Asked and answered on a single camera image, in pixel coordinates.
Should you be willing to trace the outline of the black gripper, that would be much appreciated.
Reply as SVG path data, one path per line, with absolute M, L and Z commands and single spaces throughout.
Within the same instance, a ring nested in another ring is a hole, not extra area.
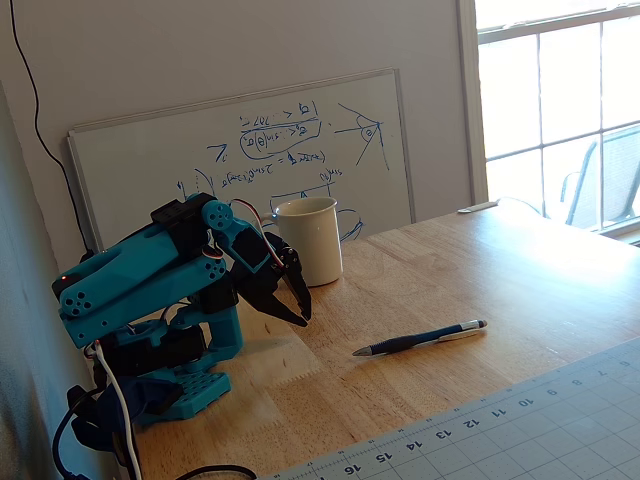
M 311 294 L 302 275 L 298 252 L 278 235 L 241 232 L 232 244 L 231 275 L 241 296 L 257 311 L 306 327 L 312 317 Z M 300 308 L 301 316 L 275 297 L 283 280 Z

